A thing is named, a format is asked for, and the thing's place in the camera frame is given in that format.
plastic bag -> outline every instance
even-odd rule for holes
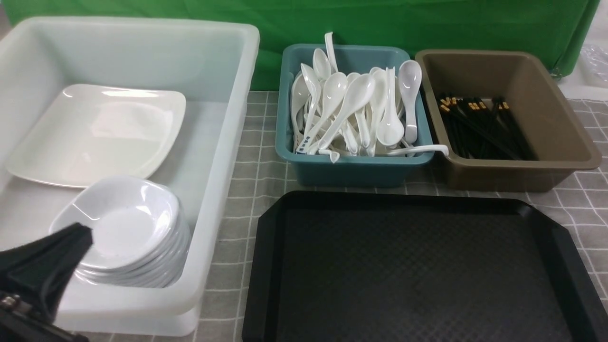
[[[581,61],[590,75],[608,85],[608,51],[594,44],[584,44]]]

chopsticks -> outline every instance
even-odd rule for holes
[[[490,110],[479,97],[437,99],[454,152],[469,159],[537,160],[504,97],[492,99]]]

black serving tray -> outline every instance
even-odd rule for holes
[[[244,342],[606,342],[569,232],[519,200],[291,192],[258,221]]]

green backdrop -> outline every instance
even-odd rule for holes
[[[11,23],[41,15],[248,23],[260,30],[252,89],[276,90],[283,49],[323,43],[530,52],[572,72],[599,0],[3,0]]]

white bowl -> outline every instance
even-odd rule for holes
[[[133,272],[136,272],[137,270],[139,270],[141,268],[149,267],[152,265],[158,265],[159,263],[165,261],[164,259],[167,256],[167,251],[171,251],[171,250],[175,249],[176,245],[178,245],[179,241],[181,240],[179,232],[182,229],[184,220],[181,220],[179,218],[179,215],[180,214],[178,214],[178,223],[176,225],[177,229],[176,228],[171,229],[171,231],[165,236],[163,241],[161,241],[161,243],[159,243],[157,245],[157,247],[155,247],[150,253],[143,256],[141,259],[139,259],[133,263],[130,263],[129,265],[126,265],[126,266],[116,267],[116,268],[106,268],[106,269],[91,268],[91,267],[88,267],[81,263],[79,269],[83,270],[91,275],[98,274],[100,276],[116,277],[116,276],[124,276],[127,274],[131,275],[131,274],[133,274]]]
[[[85,270],[128,270],[154,259],[176,229],[179,200],[166,187],[131,176],[111,176],[85,189],[50,226],[50,233],[74,222],[92,229]]]
[[[92,271],[80,267],[76,270],[76,276],[90,284],[150,288],[168,286],[176,280],[176,275],[182,272],[191,238],[190,228],[185,220],[178,219],[178,226],[171,233],[172,244],[155,258],[147,258],[149,260],[139,267],[129,271]]]

